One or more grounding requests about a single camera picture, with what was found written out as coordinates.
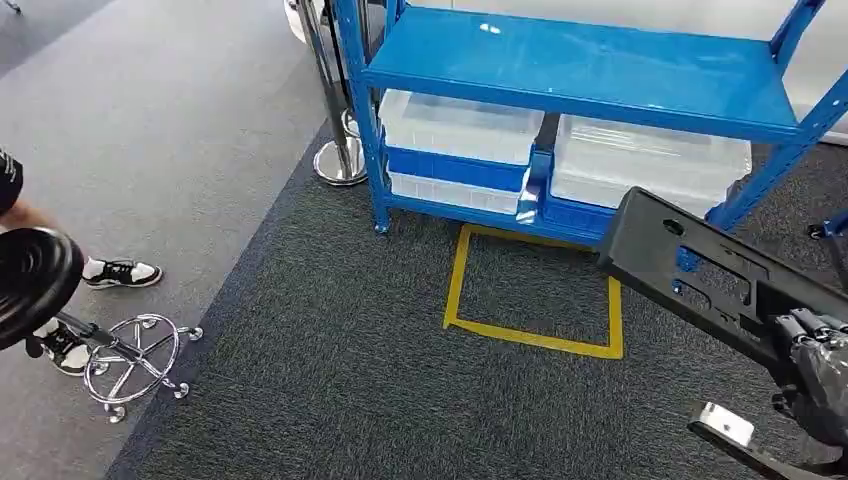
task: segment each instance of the stanchion post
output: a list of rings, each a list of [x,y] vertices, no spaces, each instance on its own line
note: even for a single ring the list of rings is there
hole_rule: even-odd
[[[324,107],[333,131],[333,141],[325,144],[315,154],[313,168],[315,173],[330,185],[360,183],[366,178],[362,142],[359,138],[346,134],[342,125],[342,108],[333,88],[332,71],[321,41],[315,5],[312,0],[297,0],[297,11],[306,43],[315,57],[315,73],[324,90]]]

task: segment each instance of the white plastic bin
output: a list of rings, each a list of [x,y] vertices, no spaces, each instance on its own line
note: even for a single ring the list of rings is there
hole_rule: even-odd
[[[386,90],[386,145],[510,165],[527,165],[544,112],[423,93]]]
[[[518,211],[521,192],[495,190],[387,170],[392,182],[392,193],[395,195],[509,215],[515,215]]]
[[[551,195],[616,208],[635,185],[703,217],[751,172],[751,144],[563,116]]]

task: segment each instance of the shelf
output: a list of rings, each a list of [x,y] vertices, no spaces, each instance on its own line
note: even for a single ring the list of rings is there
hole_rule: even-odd
[[[799,128],[767,42],[407,7],[363,78],[764,143]]]
[[[433,215],[435,217],[450,218],[460,222],[485,225],[487,227],[500,228],[513,232],[521,232],[528,235],[535,235],[537,237],[552,238],[588,247],[594,247],[597,245],[602,236],[602,234],[595,232],[587,232],[562,225],[548,224],[539,217],[533,219],[532,222],[524,223],[517,221],[515,215],[504,215],[501,213],[491,213],[483,210],[457,207],[443,203],[428,202],[426,200],[401,197],[390,193],[384,195],[383,201],[387,207],[402,208],[411,212]]]

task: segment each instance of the black stool seat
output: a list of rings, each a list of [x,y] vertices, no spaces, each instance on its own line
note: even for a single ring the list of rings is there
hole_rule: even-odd
[[[84,263],[79,247],[62,233],[21,228],[0,234],[0,350],[62,310]]]

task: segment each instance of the white wall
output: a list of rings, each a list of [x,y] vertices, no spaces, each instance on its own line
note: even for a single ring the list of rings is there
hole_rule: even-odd
[[[795,0],[412,0],[456,8],[577,22],[768,40]],[[784,82],[803,116],[848,68],[848,1],[828,0],[807,29]],[[848,143],[848,119],[834,129]],[[829,137],[838,141],[839,135]]]

